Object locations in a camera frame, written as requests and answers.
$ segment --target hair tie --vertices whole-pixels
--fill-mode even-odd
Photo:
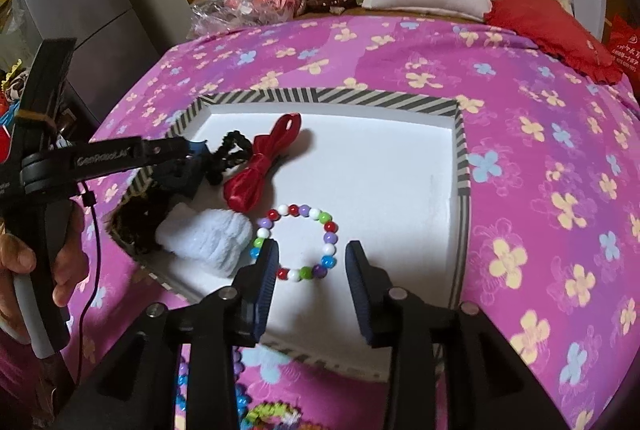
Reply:
[[[278,118],[269,134],[254,138],[253,155],[246,168],[229,179],[223,187],[226,204],[232,210],[247,213],[258,203],[264,177],[273,160],[296,140],[301,124],[298,113],[284,114]]]

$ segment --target white bead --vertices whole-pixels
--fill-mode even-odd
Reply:
[[[333,244],[327,243],[322,247],[322,256],[325,256],[325,255],[333,256],[334,253],[335,253],[335,246]]]
[[[291,280],[292,282],[300,282],[300,270],[289,269],[289,272],[287,273],[287,280]]]

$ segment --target black cable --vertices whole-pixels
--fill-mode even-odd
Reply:
[[[82,187],[84,188],[84,194],[90,194],[89,188],[86,183],[82,181]],[[84,316],[86,315],[89,307],[95,300],[95,296],[98,294],[98,286],[100,285],[100,268],[102,267],[102,250],[100,249],[100,229],[98,228],[98,219],[95,215],[95,206],[94,204],[90,204],[91,208],[91,216],[94,220],[94,235],[95,235],[95,281],[94,281],[94,291],[91,293],[91,297],[88,299],[87,303],[84,305],[84,309],[82,309],[82,314],[80,315],[80,319],[78,320],[78,373],[76,374],[76,385],[80,384],[80,379],[82,377],[82,326],[84,325]]]

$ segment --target red ruffled fabric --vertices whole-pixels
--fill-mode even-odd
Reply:
[[[493,4],[484,16],[489,25],[532,39],[541,51],[596,83],[616,84],[622,78],[611,53],[557,0],[494,0]]]
[[[232,210],[247,213],[260,200],[264,176],[274,158],[293,143],[300,132],[302,118],[298,113],[284,114],[271,129],[270,134],[254,138],[254,154],[247,166],[233,176],[223,187],[226,204]]]

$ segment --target beaded bracelet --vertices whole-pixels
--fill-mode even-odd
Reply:
[[[280,266],[278,268],[277,277],[280,280],[291,280],[292,282],[300,282],[300,280],[311,280],[313,278],[324,278],[329,269],[335,267],[336,259],[335,243],[338,242],[338,236],[335,232],[338,231],[338,225],[333,222],[331,215],[327,212],[318,210],[317,208],[311,208],[308,204],[281,204],[275,210],[269,210],[267,215],[258,220],[258,232],[257,238],[254,240],[254,247],[249,252],[252,259],[258,258],[260,254],[260,248],[262,247],[264,240],[270,238],[271,228],[273,223],[279,220],[280,217],[291,215],[292,217],[303,216],[310,219],[319,221],[324,227],[324,245],[322,246],[322,258],[320,263],[316,264],[312,268],[309,266],[303,266],[300,269],[288,269]]]

